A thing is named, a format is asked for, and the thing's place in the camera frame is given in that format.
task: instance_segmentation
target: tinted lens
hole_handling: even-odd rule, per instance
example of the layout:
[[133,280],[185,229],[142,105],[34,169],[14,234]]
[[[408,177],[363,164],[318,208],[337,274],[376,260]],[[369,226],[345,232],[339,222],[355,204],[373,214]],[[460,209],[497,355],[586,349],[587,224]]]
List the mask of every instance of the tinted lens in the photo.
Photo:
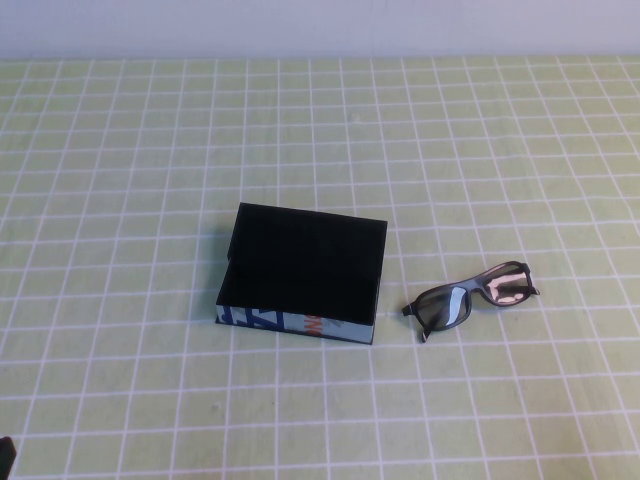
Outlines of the tinted lens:
[[507,265],[489,272],[484,290],[500,305],[514,305],[531,295],[527,274],[520,265]]
[[432,330],[454,325],[467,315],[466,297],[466,290],[460,287],[436,290],[420,299],[418,317]]

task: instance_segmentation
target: grid mat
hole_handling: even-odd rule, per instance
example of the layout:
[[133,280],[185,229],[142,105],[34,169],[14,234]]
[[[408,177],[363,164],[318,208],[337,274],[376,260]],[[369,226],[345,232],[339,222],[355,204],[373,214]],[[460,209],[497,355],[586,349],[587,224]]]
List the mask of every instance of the grid mat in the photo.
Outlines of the grid mat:
[[[640,57],[0,63],[14,478],[639,478],[639,149]],[[241,200],[389,222],[373,347],[212,323]]]

